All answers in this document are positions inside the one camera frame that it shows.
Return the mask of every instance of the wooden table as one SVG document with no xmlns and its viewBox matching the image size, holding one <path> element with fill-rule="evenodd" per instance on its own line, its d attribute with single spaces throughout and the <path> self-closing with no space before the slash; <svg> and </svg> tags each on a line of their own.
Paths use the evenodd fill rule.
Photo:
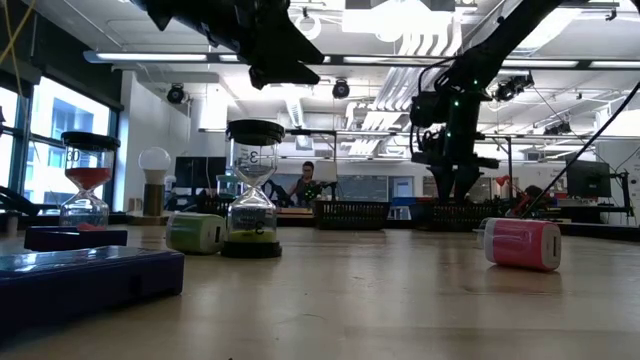
<svg viewBox="0 0 640 360">
<path fill-rule="evenodd" d="M 129 230 L 134 245 L 164 247 L 162 228 Z M 278 235 L 281 259 L 188 257 L 181 296 L 24 334 L 0 359 L 640 356 L 637 245 L 565 238 L 559 271 L 542 274 L 492 266 L 472 234 Z"/>
</svg>

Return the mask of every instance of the black basket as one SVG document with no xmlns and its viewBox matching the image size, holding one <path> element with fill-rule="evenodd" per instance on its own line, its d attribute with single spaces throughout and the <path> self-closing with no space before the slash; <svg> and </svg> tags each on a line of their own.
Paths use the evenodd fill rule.
<svg viewBox="0 0 640 360">
<path fill-rule="evenodd" d="M 200 214 L 218 215 L 226 218 L 229 205 L 234 201 L 235 199 L 202 197 L 198 199 L 196 210 Z"/>
<path fill-rule="evenodd" d="M 417 203 L 409 206 L 416 228 L 433 231 L 472 231 L 488 217 L 499 217 L 496 205 Z"/>
<path fill-rule="evenodd" d="M 316 201 L 316 226 L 322 230 L 381 230 L 390 205 L 370 201 Z"/>
</svg>

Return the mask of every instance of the hourglass black cap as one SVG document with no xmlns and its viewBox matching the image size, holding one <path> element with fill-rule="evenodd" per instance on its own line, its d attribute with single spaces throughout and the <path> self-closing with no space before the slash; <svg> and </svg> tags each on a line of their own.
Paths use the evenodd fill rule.
<svg viewBox="0 0 640 360">
<path fill-rule="evenodd" d="M 266 120 L 235 120 L 227 125 L 229 139 L 251 146 L 271 146 L 284 138 L 284 127 Z"/>
<path fill-rule="evenodd" d="M 67 131 L 62 133 L 60 138 L 64 146 L 73 146 L 76 149 L 87 151 L 116 151 L 120 147 L 120 140 L 114 137 L 81 131 Z"/>
</svg>

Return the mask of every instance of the red sand hourglass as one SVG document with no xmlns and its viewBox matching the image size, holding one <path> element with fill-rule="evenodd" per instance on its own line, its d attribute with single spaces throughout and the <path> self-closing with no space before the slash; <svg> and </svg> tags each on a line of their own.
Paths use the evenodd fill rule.
<svg viewBox="0 0 640 360">
<path fill-rule="evenodd" d="M 115 151 L 120 140 L 84 132 L 65 132 L 62 142 L 67 147 L 65 176 L 78 193 L 60 209 L 60 226 L 78 230 L 104 230 L 109 222 L 109 205 L 93 191 L 111 180 Z"/>
</svg>

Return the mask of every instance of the computer monitor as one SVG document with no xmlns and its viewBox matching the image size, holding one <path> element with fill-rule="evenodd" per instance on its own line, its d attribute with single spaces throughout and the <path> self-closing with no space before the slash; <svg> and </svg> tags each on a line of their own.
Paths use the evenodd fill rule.
<svg viewBox="0 0 640 360">
<path fill-rule="evenodd" d="M 224 175 L 226 165 L 225 157 L 179 156 L 176 158 L 176 187 L 215 188 L 216 176 Z"/>
<path fill-rule="evenodd" d="M 611 197 L 609 164 L 577 160 L 567 170 L 567 192 L 583 198 Z"/>
</svg>

